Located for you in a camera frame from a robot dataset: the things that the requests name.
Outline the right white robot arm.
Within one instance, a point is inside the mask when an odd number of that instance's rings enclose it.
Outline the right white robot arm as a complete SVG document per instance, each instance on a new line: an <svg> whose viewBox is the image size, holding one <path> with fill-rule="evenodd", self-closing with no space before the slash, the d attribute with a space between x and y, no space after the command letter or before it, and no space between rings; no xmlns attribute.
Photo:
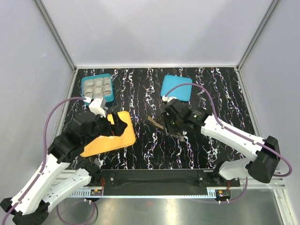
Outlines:
<svg viewBox="0 0 300 225"><path fill-rule="evenodd" d="M252 177L270 183L279 164L279 143L275 137L266 139L251 135L225 122L203 108L191 110L175 97L163 97L161 114L165 132L183 140L187 132L214 138L241 153L244 158L219 163L213 173L214 183L223 186L238 177Z"/></svg>

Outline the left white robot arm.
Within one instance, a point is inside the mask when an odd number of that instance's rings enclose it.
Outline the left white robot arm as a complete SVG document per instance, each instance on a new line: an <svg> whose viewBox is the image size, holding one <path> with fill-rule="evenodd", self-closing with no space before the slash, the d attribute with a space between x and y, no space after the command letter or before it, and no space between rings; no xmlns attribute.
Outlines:
<svg viewBox="0 0 300 225"><path fill-rule="evenodd" d="M127 123L112 113L106 116L84 112L73 119L70 127L55 137L46 151L46 158L24 188L14 197L5 198L0 206L6 214L13 215L16 225L40 225L61 201L77 189L101 181L101 170L94 163L84 163L64 182L50 186L73 160L83 153L84 147L99 136L121 136Z"/></svg>

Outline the metal tongs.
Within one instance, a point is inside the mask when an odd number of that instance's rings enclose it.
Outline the metal tongs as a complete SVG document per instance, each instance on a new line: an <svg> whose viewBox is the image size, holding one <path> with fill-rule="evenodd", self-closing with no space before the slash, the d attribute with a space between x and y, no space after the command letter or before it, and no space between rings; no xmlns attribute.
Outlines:
<svg viewBox="0 0 300 225"><path fill-rule="evenodd" d="M184 135L183 134L179 134L179 133L170 133L167 129L167 127L165 126L165 124L163 123L163 121L161 120L160 117L155 116L154 118L151 116L147 117L147 120L153 124L155 127L163 130L164 134L167 136L172 136L176 139L178 139L180 142L184 141Z"/></svg>

